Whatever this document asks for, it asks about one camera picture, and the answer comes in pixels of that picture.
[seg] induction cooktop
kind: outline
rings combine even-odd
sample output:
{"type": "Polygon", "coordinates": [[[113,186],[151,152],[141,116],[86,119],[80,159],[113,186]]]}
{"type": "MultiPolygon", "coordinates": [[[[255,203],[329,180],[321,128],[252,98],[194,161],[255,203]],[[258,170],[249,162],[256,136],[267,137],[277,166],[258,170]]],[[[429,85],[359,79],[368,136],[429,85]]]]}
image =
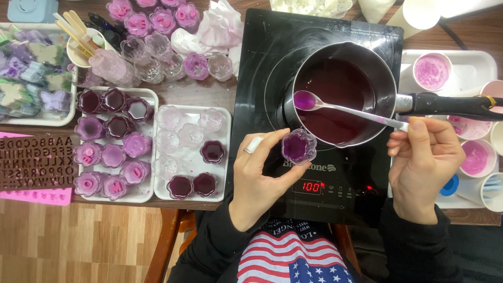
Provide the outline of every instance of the induction cooktop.
{"type": "MultiPolygon", "coordinates": [[[[374,50],[398,87],[403,29],[392,26],[248,9],[245,18],[225,193],[233,189],[237,149],[248,133],[289,127],[282,101],[302,62],[319,48],[353,41],[374,50]]],[[[273,216],[375,227],[386,199],[392,128],[344,149],[318,143],[317,157],[302,178],[271,208],[273,216]]],[[[278,144],[263,174],[278,177],[293,166],[278,144]]]]}

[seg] black sleeve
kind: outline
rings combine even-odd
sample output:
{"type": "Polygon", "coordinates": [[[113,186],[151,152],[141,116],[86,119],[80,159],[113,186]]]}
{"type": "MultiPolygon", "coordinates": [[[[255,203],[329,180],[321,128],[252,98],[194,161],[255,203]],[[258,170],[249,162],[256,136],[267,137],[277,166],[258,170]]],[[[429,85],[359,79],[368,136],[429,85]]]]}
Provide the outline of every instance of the black sleeve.
{"type": "Polygon", "coordinates": [[[387,199],[382,209],[379,234],[388,258],[388,282],[461,282],[453,261],[447,228],[451,221],[435,205],[436,225],[401,219],[387,199]]]}
{"type": "Polygon", "coordinates": [[[236,230],[229,216],[228,197],[215,212],[205,218],[197,235],[172,268],[168,282],[216,282],[240,256],[255,232],[267,222],[265,213],[246,232],[236,230]]]}

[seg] control button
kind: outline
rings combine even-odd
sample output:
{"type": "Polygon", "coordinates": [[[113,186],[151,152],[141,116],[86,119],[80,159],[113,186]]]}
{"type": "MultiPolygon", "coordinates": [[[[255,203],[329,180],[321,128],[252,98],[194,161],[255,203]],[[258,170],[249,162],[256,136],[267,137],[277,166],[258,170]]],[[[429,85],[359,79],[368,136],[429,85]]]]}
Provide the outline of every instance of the control button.
{"type": "Polygon", "coordinates": [[[377,191],[374,189],[366,190],[365,195],[378,195],[377,191]]]}

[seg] chair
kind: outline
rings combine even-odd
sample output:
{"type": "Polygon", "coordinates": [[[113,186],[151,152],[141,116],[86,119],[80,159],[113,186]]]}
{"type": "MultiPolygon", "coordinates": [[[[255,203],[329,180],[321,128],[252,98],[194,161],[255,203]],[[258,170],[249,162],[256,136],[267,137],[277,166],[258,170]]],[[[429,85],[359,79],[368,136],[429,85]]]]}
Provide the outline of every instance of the chair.
{"type": "MultiPolygon", "coordinates": [[[[192,231],[187,235],[185,241],[180,247],[179,255],[188,247],[196,236],[196,221],[193,211],[182,209],[161,208],[162,228],[157,241],[150,267],[148,268],[145,281],[143,283],[162,283],[166,275],[167,264],[171,259],[171,254],[175,246],[175,240],[178,233],[184,233],[190,229],[192,231]]],[[[339,252],[344,255],[361,274],[356,253],[351,242],[351,236],[347,225],[330,224],[332,233],[337,239],[339,252]]]]}

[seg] wooden floor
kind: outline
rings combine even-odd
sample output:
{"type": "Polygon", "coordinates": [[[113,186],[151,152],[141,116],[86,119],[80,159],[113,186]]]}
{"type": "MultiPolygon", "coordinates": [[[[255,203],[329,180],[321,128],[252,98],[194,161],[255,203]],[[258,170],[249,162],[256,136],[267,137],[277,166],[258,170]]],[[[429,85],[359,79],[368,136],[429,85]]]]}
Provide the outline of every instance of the wooden floor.
{"type": "Polygon", "coordinates": [[[0,199],[0,283],[141,283],[160,230],[159,208],[0,199]]]}

